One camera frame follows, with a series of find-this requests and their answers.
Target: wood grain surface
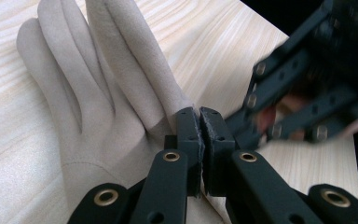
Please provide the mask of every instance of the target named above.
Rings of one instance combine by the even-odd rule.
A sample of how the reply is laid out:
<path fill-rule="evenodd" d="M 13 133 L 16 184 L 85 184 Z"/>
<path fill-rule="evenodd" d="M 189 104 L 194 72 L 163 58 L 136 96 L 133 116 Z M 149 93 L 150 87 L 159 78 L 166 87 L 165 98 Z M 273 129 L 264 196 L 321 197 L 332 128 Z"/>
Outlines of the wood grain surface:
<path fill-rule="evenodd" d="M 84 1 L 77 1 L 85 14 Z M 229 115 L 253 64 L 287 37 L 237 0 L 137 0 L 176 80 L 196 106 Z M 63 223 L 69 214 L 48 104 L 16 50 L 37 0 L 0 1 L 0 223 Z M 318 183 L 358 197 L 351 139 L 273 142 L 260 152 L 295 189 Z"/>

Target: black mechanical linkage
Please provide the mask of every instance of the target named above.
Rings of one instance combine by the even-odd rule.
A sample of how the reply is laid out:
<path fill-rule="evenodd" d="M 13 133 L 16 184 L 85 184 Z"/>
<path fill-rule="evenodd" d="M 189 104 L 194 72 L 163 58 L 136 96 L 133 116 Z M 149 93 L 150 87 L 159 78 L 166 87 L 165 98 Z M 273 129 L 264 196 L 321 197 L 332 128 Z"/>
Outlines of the black mechanical linkage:
<path fill-rule="evenodd" d="M 200 122 L 192 107 L 176 114 L 177 135 L 167 136 L 165 149 L 178 149 L 188 156 L 187 195 L 200 196 L 202 159 L 205 145 L 200 131 Z"/>
<path fill-rule="evenodd" d="M 296 95 L 301 90 L 305 99 L 316 100 L 271 125 L 266 133 L 257 129 L 255 115 L 275 106 L 286 93 Z M 322 102 L 332 94 L 334 100 Z M 287 139 L 301 130 L 305 140 L 320 142 L 336 136 L 356 119 L 358 1 L 327 0 L 287 41 L 255 65 L 242 108 L 226 122 L 238 147 L 253 150 L 264 134 L 267 140 Z"/>
<path fill-rule="evenodd" d="M 205 191 L 214 197 L 225 197 L 227 166 L 235 150 L 235 140 L 222 116 L 215 110 L 202 107 L 200 125 L 205 139 L 202 174 Z"/>
<path fill-rule="evenodd" d="M 150 168 L 130 224 L 185 223 L 187 155 L 160 151 Z"/>
<path fill-rule="evenodd" d="M 297 0 L 241 1 L 287 35 L 291 35 L 323 2 L 322 0 L 301 2 Z"/>
<path fill-rule="evenodd" d="M 68 223 L 128 223 L 131 194 L 117 184 L 102 184 L 90 190 L 80 202 Z"/>
<path fill-rule="evenodd" d="M 228 174 L 227 200 L 246 204 L 255 223 L 322 223 L 260 154 L 236 151 Z M 228 214 L 239 219 L 243 210 L 231 208 Z M 248 222 L 246 217 L 234 223 Z"/>
<path fill-rule="evenodd" d="M 346 190 L 316 185 L 310 188 L 308 198 L 324 223 L 358 223 L 358 200 Z"/>

